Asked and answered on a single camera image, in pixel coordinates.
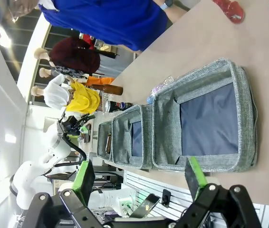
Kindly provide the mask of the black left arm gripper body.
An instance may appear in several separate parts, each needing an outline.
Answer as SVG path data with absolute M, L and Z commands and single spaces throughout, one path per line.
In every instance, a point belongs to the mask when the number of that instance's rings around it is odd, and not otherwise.
M 63 130 L 67 135 L 80 135 L 77 119 L 72 115 L 62 122 Z

